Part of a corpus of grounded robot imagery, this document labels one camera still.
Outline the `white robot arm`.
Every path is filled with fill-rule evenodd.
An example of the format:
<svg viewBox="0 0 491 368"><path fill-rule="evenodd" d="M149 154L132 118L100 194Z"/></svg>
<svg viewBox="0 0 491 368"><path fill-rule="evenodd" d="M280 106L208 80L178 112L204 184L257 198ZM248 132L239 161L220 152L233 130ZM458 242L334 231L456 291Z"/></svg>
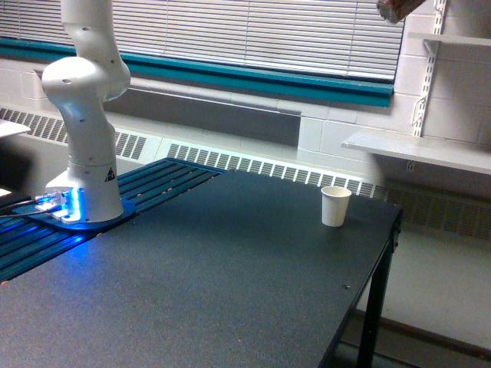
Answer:
<svg viewBox="0 0 491 368"><path fill-rule="evenodd" d="M122 215L124 207L115 130L104 103L127 90L130 71L117 47L110 1L62 1L61 21L76 55L49 64L41 78L68 137L68 167L46 185L64 199L52 216L70 225L106 222Z"/></svg>

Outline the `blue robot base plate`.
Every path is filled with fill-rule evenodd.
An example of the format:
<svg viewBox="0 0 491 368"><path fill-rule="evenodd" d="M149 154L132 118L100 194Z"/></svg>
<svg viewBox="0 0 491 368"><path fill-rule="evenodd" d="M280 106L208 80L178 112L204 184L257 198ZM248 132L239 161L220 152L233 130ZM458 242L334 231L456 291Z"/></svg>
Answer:
<svg viewBox="0 0 491 368"><path fill-rule="evenodd" d="M135 216L136 207L131 201L123 199L122 205L124 208L123 214L117 218L105 222L84 222L84 223L77 223L77 224L65 224L57 220L56 218L50 216L49 214L27 215L27 217L37 222L38 224L46 225L50 228L54 228L57 230L65 230L72 233L105 232Z"/></svg>

